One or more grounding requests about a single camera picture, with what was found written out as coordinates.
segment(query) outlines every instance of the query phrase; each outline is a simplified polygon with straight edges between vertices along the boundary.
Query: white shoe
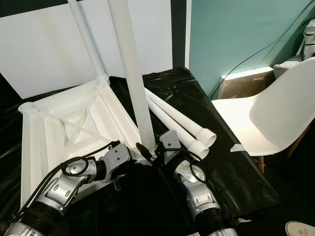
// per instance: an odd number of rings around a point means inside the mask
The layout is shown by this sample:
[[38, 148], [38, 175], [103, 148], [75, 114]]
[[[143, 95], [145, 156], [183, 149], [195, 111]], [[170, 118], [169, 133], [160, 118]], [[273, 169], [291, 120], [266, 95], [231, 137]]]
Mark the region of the white shoe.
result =
[[315, 227], [297, 221], [289, 221], [285, 224], [285, 232], [288, 236], [315, 236]]

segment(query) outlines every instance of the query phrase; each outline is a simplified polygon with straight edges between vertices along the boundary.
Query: white plastic pipe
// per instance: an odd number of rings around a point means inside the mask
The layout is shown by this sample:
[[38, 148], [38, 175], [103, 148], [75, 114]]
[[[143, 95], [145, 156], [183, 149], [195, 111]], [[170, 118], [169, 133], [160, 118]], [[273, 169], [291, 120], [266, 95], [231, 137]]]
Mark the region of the white plastic pipe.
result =
[[155, 140], [126, 0], [108, 0], [141, 143], [154, 151]]
[[163, 124], [165, 124], [168, 129], [175, 130], [177, 132], [179, 140], [189, 151], [197, 154], [202, 159], [208, 155], [209, 149], [202, 142], [196, 140], [192, 135], [184, 130], [150, 98], [147, 97], [147, 101], [150, 110], [163, 122]]
[[147, 97], [149, 97], [155, 104], [157, 104], [163, 111], [171, 116], [178, 124], [180, 124], [185, 130], [196, 137], [197, 140], [201, 141], [206, 147], [210, 147], [215, 140], [217, 135], [209, 129], [201, 127], [181, 112], [177, 111], [174, 107], [164, 102], [158, 96], [151, 91], [145, 89]]
[[100, 61], [98, 54], [97, 54], [95, 45], [92, 41], [92, 37], [91, 37], [89, 30], [88, 30], [88, 26], [86, 25], [86, 22], [83, 19], [83, 16], [82, 16], [82, 13], [80, 11], [77, 0], [68, 0], [68, 3], [69, 3], [69, 6], [71, 8], [75, 22], [77, 23], [77, 26], [79, 28], [81, 37], [82, 37], [83, 42], [85, 44], [85, 47], [86, 47], [88, 54], [90, 56], [93, 67], [96, 71], [96, 76], [97, 76], [96, 79], [97, 80], [107, 80], [107, 82], [109, 83], [108, 75], [105, 73], [103, 65]]

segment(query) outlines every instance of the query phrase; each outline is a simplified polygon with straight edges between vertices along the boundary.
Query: white plastic chair seat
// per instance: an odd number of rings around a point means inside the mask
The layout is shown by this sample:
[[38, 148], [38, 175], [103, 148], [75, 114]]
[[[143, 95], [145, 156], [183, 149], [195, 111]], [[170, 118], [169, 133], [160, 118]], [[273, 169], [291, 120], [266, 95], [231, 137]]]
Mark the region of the white plastic chair seat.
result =
[[280, 152], [315, 117], [315, 58], [290, 69], [255, 96], [212, 103], [250, 156]]
[[263, 156], [278, 152], [279, 147], [269, 141], [250, 119], [250, 110], [257, 95], [249, 98], [215, 100], [220, 113], [250, 156]]

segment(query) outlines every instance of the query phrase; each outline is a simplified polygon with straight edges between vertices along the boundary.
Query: pipe end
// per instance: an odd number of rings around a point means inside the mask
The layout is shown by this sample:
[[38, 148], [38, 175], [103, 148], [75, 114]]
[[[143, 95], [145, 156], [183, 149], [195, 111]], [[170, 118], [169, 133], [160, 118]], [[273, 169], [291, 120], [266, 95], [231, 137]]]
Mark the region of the pipe end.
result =
[[201, 159], [204, 159], [208, 153], [209, 149], [200, 141], [196, 140], [189, 147], [188, 150], [197, 154]]
[[97, 81], [98, 83], [103, 82], [103, 81], [106, 81], [106, 82], [108, 83], [108, 85], [110, 85], [110, 81], [109, 81], [108, 75], [101, 75], [101, 76], [98, 76], [97, 79], [96, 79], [96, 81]]
[[32, 102], [26, 102], [26, 103], [23, 103], [21, 106], [19, 106], [18, 111], [23, 113], [23, 111], [27, 109], [32, 109], [32, 108], [36, 108], [36, 106]]
[[203, 128], [197, 134], [196, 139], [202, 142], [206, 147], [210, 147], [217, 139], [217, 135], [211, 130]]

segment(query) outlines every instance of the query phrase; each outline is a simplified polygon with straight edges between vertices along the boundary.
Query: table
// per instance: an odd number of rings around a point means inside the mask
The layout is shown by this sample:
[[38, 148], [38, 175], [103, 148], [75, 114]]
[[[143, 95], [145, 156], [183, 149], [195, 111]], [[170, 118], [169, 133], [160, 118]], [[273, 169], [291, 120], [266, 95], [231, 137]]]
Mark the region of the table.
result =
[[[189, 70], [176, 68], [144, 75], [143, 79], [147, 89], [217, 134], [217, 140], [203, 162], [216, 181], [226, 214], [230, 211], [237, 218], [281, 202], [277, 192], [245, 151], [230, 152], [239, 141]], [[112, 90], [136, 122], [126, 80], [110, 77], [110, 81]], [[0, 220], [10, 217], [19, 208], [22, 114], [17, 108], [26, 101], [36, 101], [60, 91], [24, 99], [1, 111]], [[155, 138], [158, 139], [167, 128], [152, 113], [151, 119]], [[173, 186], [166, 182], [159, 169], [134, 170], [121, 180], [122, 193], [115, 192], [113, 185], [109, 185], [75, 203], [53, 235], [193, 233], [184, 200], [174, 196]]]

